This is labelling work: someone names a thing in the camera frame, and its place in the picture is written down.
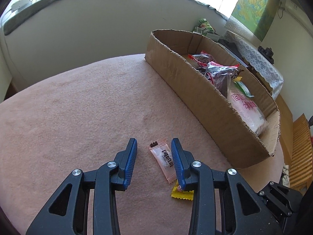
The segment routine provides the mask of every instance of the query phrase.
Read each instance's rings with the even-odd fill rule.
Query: wooden slat
[[[302,154],[304,154],[304,153],[307,153],[307,152],[309,152],[309,151],[310,151],[310,148],[309,148],[309,147],[304,147],[303,149],[301,149],[301,150],[299,150],[298,152],[294,153],[294,154],[292,155],[292,157],[293,157],[293,158],[296,158],[297,156],[302,155]]]
[[[309,159],[310,157],[312,157],[312,153],[307,153],[306,152],[304,155],[302,155],[300,157],[297,157],[296,159],[292,160],[291,161],[291,166],[292,166],[293,163],[296,163],[299,160],[305,161],[305,160]]]
[[[297,173],[296,176],[292,176],[291,181],[302,179],[303,177],[307,177],[307,175],[310,175],[312,172],[310,169],[303,169]]]
[[[289,172],[290,187],[301,190],[312,182],[311,132],[304,114],[293,123],[293,154]]]
[[[302,166],[310,166],[311,165],[311,160],[306,160],[304,163],[300,163],[300,164],[295,164],[292,167],[290,167],[289,170],[289,174],[293,173],[294,171],[298,170],[299,168],[301,168]]]
[[[297,181],[297,182],[295,182],[295,183],[290,183],[290,187],[291,188],[294,188],[294,187],[296,187],[296,186],[298,186],[298,185],[300,185],[300,184],[306,184],[306,181],[308,180],[308,179],[310,179],[312,177],[312,175],[310,176],[310,177],[305,177],[305,178],[303,178],[303,179],[301,179],[300,181]]]
[[[300,174],[300,172],[302,172],[303,170],[309,171],[310,169],[312,169],[311,165],[305,165],[305,166],[300,166],[298,169],[293,169],[292,172],[289,172],[289,176],[298,176]]]

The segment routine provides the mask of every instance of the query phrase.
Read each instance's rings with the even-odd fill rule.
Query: metal pivot screw
[[[74,176],[78,176],[79,174],[81,174],[81,170],[80,169],[75,169],[75,170],[72,171],[72,174]]]
[[[236,175],[237,171],[235,169],[228,169],[228,174],[230,175]]]
[[[192,162],[192,166],[193,167],[200,167],[201,163],[199,161],[194,161],[194,162]]]
[[[116,162],[114,162],[114,161],[108,162],[108,167],[109,168],[113,168],[115,166],[116,166]]]

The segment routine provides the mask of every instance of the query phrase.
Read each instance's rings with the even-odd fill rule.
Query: white wall
[[[4,60],[2,50],[0,48],[0,102],[4,100],[11,79],[12,76],[7,68],[7,64]]]
[[[145,53],[151,31],[192,31],[202,17],[225,32],[221,16],[190,0],[61,0],[8,36],[1,31],[0,43],[21,90],[95,61]]]
[[[262,46],[273,49],[274,66],[284,77],[281,96],[293,119],[302,113],[309,119],[313,115],[313,38],[284,12],[281,19],[277,15],[274,18]]]

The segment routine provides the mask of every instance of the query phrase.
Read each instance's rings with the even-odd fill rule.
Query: pink candy wrapper
[[[154,142],[150,144],[150,146],[149,149],[159,163],[167,181],[169,183],[173,182],[176,179],[176,171],[174,168],[172,153],[167,142]]]

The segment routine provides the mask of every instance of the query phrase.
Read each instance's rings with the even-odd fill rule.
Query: green snack bag
[[[199,19],[199,26],[201,28],[206,29],[209,33],[215,33],[213,27],[210,25],[210,23],[205,18]]]
[[[193,29],[194,32],[196,33],[199,33],[199,34],[203,34],[203,29],[198,27],[198,26],[195,26],[195,28]]]
[[[247,97],[254,97],[249,89],[246,87],[246,85],[244,83],[242,83],[241,81],[234,81],[235,85],[237,86],[237,88],[243,93],[245,94],[245,96]]]

